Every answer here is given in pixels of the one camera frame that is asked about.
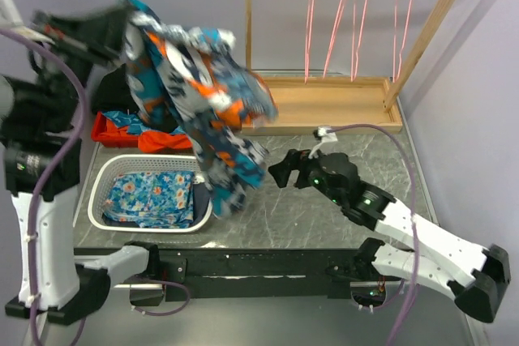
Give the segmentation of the white laundry basket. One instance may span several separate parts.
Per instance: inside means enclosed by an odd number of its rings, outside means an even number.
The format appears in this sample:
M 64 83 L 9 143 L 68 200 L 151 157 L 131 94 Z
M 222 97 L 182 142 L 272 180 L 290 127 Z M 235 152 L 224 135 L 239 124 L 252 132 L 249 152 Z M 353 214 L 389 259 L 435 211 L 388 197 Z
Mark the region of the white laundry basket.
M 101 167 L 87 207 L 99 229 L 129 233 L 193 233 L 212 202 L 193 156 L 123 154 Z

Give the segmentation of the orange garment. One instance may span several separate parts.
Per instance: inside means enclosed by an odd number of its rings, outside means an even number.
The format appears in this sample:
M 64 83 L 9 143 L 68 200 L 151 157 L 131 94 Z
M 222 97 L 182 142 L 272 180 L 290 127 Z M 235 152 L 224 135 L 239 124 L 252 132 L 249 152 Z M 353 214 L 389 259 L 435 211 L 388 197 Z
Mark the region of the orange garment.
M 130 134 L 129 126 L 117 126 L 98 112 L 92 125 L 91 139 L 108 148 L 138 148 L 148 154 L 188 152 L 191 141 L 184 134 L 169 135 L 156 130 L 138 130 Z

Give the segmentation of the wooden hanger rack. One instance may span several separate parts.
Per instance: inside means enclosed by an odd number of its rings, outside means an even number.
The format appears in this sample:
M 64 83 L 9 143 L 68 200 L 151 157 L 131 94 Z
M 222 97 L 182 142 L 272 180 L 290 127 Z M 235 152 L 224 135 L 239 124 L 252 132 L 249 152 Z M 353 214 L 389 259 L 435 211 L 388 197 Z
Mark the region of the wooden hanger rack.
M 403 52 L 401 75 L 395 83 L 389 76 L 361 76 L 327 73 L 312 76 L 269 76 L 268 84 L 280 105 L 281 115 L 268 131 L 272 135 L 302 135 L 321 124 L 349 126 L 367 123 L 397 133 L 403 126 L 397 98 L 431 43 L 455 0 L 438 0 L 422 31 L 407 53 Z M 348 0 L 345 7 L 353 6 Z M 246 64 L 252 64 L 252 0 L 246 0 Z

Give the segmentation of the dark navy garment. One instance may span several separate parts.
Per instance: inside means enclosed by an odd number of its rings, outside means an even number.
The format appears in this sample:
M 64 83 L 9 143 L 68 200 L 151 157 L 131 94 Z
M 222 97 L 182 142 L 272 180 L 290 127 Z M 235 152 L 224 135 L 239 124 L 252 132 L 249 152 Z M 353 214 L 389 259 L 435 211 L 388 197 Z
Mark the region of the dark navy garment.
M 201 228 L 210 218 L 211 196 L 204 183 L 193 185 L 193 222 L 192 228 Z

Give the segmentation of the blue floral garment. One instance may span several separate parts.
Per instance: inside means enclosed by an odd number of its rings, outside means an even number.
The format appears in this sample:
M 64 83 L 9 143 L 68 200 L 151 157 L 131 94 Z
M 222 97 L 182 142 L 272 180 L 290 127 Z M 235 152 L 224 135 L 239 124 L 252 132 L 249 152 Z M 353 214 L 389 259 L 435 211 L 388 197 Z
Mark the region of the blue floral garment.
M 103 214 L 144 229 L 186 229 L 193 222 L 194 177 L 191 171 L 119 175 L 103 203 Z

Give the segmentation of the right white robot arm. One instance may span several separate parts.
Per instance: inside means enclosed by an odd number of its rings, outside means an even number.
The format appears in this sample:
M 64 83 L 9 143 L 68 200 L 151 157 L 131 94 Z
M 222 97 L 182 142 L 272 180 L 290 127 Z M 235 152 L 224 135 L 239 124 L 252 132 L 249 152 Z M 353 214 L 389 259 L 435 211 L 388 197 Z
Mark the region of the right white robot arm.
M 471 318 L 495 321 L 511 281 L 504 248 L 467 241 L 413 214 L 401 200 L 362 180 L 344 153 L 291 149 L 268 171 L 280 188 L 298 172 L 296 188 L 315 188 L 351 222 L 404 245 L 398 249 L 366 240 L 354 262 L 361 278 L 373 280 L 381 274 L 413 280 L 445 295 Z

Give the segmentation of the blue orange patterned shorts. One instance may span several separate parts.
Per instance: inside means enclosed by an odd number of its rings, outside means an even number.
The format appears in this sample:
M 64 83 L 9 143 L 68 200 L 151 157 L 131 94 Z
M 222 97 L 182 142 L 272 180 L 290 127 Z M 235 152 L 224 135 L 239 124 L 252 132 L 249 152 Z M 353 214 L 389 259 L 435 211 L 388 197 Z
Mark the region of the blue orange patterned shorts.
M 278 108 L 263 79 L 232 57 L 231 31 L 167 24 L 146 3 L 131 7 L 124 49 L 127 84 L 143 123 L 175 122 L 190 140 L 217 217 L 241 211 L 264 181 L 268 150 L 240 136 L 273 122 Z

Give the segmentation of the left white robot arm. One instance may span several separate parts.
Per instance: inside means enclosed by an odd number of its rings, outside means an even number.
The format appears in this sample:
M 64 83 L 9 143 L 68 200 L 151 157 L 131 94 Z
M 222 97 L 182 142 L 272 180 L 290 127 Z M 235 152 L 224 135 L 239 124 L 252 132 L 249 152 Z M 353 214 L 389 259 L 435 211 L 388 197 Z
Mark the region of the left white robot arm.
M 111 288 L 161 273 L 156 245 L 132 241 L 89 263 L 74 256 L 73 212 L 79 190 L 81 133 L 92 68 L 115 63 L 122 50 L 128 2 L 79 16 L 38 11 L 32 26 L 11 13 L 1 33 L 28 48 L 36 81 L 1 78 L 1 142 L 7 190 L 17 213 L 23 275 L 6 314 L 68 326 L 105 303 Z

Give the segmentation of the black garment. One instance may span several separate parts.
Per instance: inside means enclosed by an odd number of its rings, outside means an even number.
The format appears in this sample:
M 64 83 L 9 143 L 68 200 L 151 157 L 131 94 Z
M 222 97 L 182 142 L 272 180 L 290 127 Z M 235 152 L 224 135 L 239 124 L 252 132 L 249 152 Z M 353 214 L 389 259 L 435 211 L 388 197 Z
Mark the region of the black garment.
M 137 113 L 138 105 L 127 84 L 126 66 L 121 65 L 104 75 L 94 88 L 90 108 L 93 114 L 105 111 Z

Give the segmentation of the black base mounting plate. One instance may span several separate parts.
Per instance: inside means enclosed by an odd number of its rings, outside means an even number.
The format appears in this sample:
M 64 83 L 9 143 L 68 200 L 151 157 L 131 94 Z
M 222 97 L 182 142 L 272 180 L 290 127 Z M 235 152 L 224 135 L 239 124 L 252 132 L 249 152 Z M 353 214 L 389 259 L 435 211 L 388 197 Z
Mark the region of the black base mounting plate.
M 157 279 L 186 286 L 193 298 L 350 298 L 354 284 L 397 283 L 356 259 L 353 249 L 161 250 Z

